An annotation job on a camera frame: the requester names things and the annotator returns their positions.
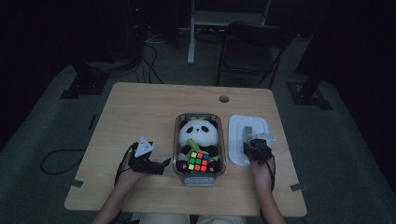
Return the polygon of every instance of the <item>rubik's cube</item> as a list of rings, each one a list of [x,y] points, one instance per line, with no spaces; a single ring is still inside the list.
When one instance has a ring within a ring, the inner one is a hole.
[[[209,155],[201,152],[192,152],[189,160],[189,170],[206,172],[209,164]]]

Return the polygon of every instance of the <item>gray carpet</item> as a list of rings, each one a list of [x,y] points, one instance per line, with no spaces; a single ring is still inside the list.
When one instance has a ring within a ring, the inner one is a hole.
[[[201,35],[202,38],[213,36]],[[178,44],[160,36],[150,45],[158,51],[154,69],[165,84],[213,86],[219,58],[219,44],[197,41],[195,64],[187,64],[187,37]],[[307,39],[296,37],[282,58],[273,86],[308,213],[305,217],[287,217],[288,223],[396,223],[396,199],[380,173],[364,139],[341,101],[328,83],[319,89],[333,110],[318,106],[295,105],[287,81],[304,82],[294,74],[304,53]],[[151,62],[154,51],[145,48]],[[92,63],[106,69],[115,64]],[[64,208],[64,200],[77,167],[62,175],[46,175],[40,162],[52,150],[85,148],[93,133],[92,116],[97,118],[115,82],[148,82],[149,68],[111,73],[102,95],[82,95],[76,100],[60,96],[70,86],[75,72],[66,67],[48,86],[29,117],[0,154],[0,223],[90,223],[95,212],[73,212]],[[151,79],[159,83],[154,75]],[[265,88],[258,78],[224,76],[221,86]],[[65,152],[45,164],[61,171],[77,161],[83,152]],[[262,223],[248,217],[248,224]]]

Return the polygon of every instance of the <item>panda ear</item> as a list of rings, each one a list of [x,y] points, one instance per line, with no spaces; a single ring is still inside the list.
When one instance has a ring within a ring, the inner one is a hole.
[[[180,129],[182,129],[182,128],[184,127],[184,125],[186,125],[186,123],[188,123],[188,122],[189,122],[188,120],[183,119],[183,120],[180,122]]]
[[[209,120],[209,122],[213,124],[213,126],[215,126],[216,129],[218,128],[218,124],[214,120]]]

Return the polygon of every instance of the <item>clear plastic container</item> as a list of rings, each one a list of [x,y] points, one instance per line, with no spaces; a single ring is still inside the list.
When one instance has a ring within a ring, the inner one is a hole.
[[[182,122],[190,120],[190,118],[205,118],[207,120],[212,120],[217,123],[218,143],[215,145],[215,147],[218,149],[219,152],[219,170],[215,173],[195,170],[192,170],[190,173],[182,173],[177,169],[178,155],[183,148],[182,145],[179,143],[179,135],[181,130],[180,126]],[[182,114],[176,118],[173,149],[173,169],[175,173],[180,176],[186,186],[213,186],[215,184],[216,178],[224,174],[226,169],[226,155],[221,120],[218,116],[208,113],[187,113]]]

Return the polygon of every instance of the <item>dark background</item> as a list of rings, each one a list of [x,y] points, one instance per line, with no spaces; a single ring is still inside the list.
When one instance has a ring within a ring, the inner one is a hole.
[[[206,1],[199,8],[257,11],[258,1]],[[29,114],[52,78],[74,62],[130,58],[126,27],[146,24],[177,39],[189,26],[189,1],[3,1],[0,8],[1,145]],[[396,170],[395,8],[391,1],[273,1],[267,24],[313,36],[297,73],[339,91],[393,189]]]

